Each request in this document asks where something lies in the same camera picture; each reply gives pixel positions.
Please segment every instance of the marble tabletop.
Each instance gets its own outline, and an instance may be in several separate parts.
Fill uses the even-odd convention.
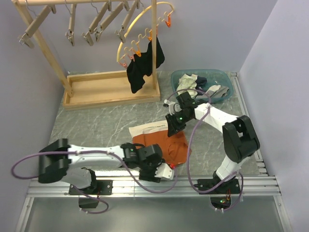
[[[60,138],[68,138],[70,144],[87,147],[110,147],[132,142],[129,127],[145,123],[161,121],[169,112],[163,107],[163,101],[172,93],[170,75],[172,72],[158,72],[158,82],[161,101],[135,105],[120,105],[98,109],[67,111],[59,107],[50,143]],[[234,95],[222,103],[213,106],[229,114],[242,115],[238,97]],[[197,121],[187,123],[184,130],[189,140],[192,129]],[[206,123],[202,123],[195,133],[190,157],[190,174],[212,175],[225,157],[222,134]],[[186,175],[185,164],[178,167],[180,175]],[[127,172],[112,170],[112,172],[128,175]],[[252,156],[243,164],[242,173],[258,175],[259,171]]]

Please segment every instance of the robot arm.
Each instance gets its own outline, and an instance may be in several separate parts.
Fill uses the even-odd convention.
[[[122,162],[115,157],[103,153],[81,154],[82,151],[101,150],[117,155],[128,168],[139,167],[140,180],[160,182],[161,178],[173,179],[174,170],[162,159],[162,150],[159,145],[136,148],[126,143],[114,147],[81,147],[69,145],[67,139],[59,139],[50,144],[41,152],[69,151],[72,155],[40,156],[39,182],[54,183],[63,181],[76,186],[86,194],[97,189],[95,172],[89,166],[105,168],[120,168]]]
[[[229,115],[203,100],[196,102],[188,92],[180,94],[177,101],[180,108],[178,110],[175,107],[177,103],[165,101],[165,106],[169,107],[170,112],[166,115],[169,137],[182,131],[191,119],[200,120],[207,113],[208,107],[210,107],[210,113],[203,121],[223,134],[226,156],[221,166],[214,173],[214,178],[218,177],[223,180],[238,171],[248,157],[260,148],[259,140],[249,117]]]

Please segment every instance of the wooden tray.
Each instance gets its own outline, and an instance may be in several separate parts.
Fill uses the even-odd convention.
[[[159,85],[156,82],[153,88],[152,76],[144,76],[146,83],[135,94],[131,92],[126,71],[69,75],[67,79],[74,94],[70,97],[64,92],[63,107],[67,110],[160,101]]]

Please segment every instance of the teal plastic basket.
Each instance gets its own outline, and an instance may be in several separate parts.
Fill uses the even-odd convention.
[[[221,85],[221,86],[226,86],[229,88],[229,91],[227,92],[227,95],[225,97],[211,98],[211,103],[223,102],[224,100],[229,99],[234,93],[233,85],[230,81],[230,78],[226,75],[225,72],[216,70],[216,69],[187,69],[187,70],[177,70],[173,72],[170,77],[173,92],[176,91],[178,87],[179,79],[184,74],[187,74],[187,75],[195,74],[200,77],[206,77],[207,84],[205,84],[202,87],[205,92],[210,88],[210,86],[213,86],[213,85]]]

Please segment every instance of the clothes rack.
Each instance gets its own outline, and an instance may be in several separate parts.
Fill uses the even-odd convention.
[[[27,2],[25,2],[25,0],[12,0],[27,27],[33,21],[33,18],[28,11],[29,6],[54,6],[65,3],[68,5],[80,3],[90,4],[115,1],[123,2],[122,0],[27,0]],[[152,0],[151,6],[147,8],[147,10],[152,10],[152,31],[156,30],[157,4],[161,3],[157,3],[156,0]],[[88,109],[116,106],[121,104],[137,104],[160,101],[160,90],[156,76],[156,43],[152,43],[153,74],[149,77],[145,76],[144,79],[146,83],[143,88],[136,94],[132,94],[130,90],[130,83],[127,81],[126,71],[87,73],[66,76],[39,30],[35,31],[33,38],[51,67],[54,69],[57,77],[65,89],[63,99],[63,106],[65,109]],[[156,41],[155,33],[152,34],[152,40]]]

